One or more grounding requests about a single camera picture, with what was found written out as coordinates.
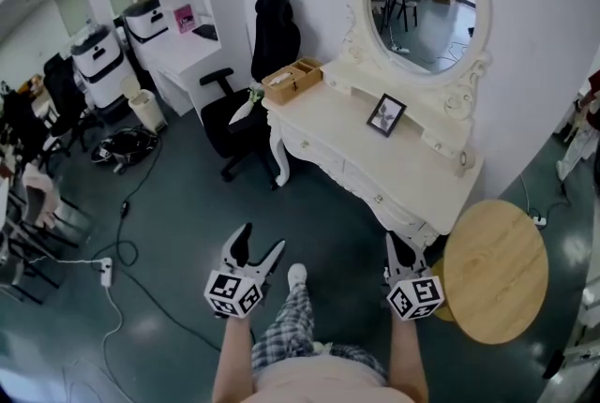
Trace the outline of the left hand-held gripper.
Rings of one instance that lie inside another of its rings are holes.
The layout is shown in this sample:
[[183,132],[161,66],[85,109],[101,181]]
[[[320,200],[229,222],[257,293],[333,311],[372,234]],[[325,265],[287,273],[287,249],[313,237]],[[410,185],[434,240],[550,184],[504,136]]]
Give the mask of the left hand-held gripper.
[[218,268],[208,277],[203,296],[217,316],[243,319],[268,293],[267,278],[277,268],[286,241],[278,240],[260,261],[248,263],[251,232],[251,223],[245,223],[233,232],[221,249]]

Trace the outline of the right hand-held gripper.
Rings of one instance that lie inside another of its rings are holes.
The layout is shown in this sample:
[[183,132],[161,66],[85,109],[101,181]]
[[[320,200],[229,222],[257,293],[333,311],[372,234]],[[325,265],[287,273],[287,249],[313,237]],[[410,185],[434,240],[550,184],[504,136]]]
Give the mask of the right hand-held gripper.
[[417,271],[392,285],[386,303],[401,321],[432,315],[445,302],[445,295],[440,278],[427,266],[421,248],[393,231],[386,233],[385,244],[390,271]]

